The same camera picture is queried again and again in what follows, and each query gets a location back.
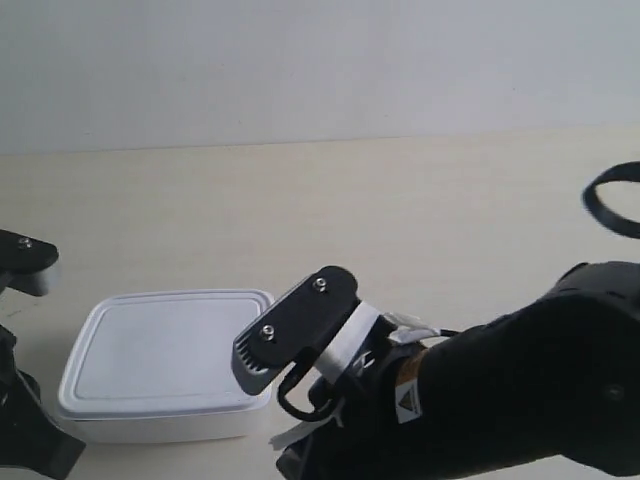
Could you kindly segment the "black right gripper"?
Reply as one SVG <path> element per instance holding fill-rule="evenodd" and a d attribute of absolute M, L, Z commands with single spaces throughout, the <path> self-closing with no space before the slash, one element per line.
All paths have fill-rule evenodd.
<path fill-rule="evenodd" d="M 286 479 L 356 479 L 359 467 L 379 458 L 374 452 L 398 426 L 396 378 L 400 365 L 425 348 L 390 339 L 399 327 L 379 319 L 355 359 L 331 382 L 320 376 L 307 398 L 324 417 L 305 419 L 275 438 L 278 472 Z"/>

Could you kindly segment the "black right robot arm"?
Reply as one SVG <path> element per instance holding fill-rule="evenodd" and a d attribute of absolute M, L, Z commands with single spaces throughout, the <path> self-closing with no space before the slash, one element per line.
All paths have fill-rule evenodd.
<path fill-rule="evenodd" d="M 377 342 L 287 479 L 459 479 L 563 456 L 639 472 L 639 267 L 581 263 L 532 304 L 434 346 Z"/>

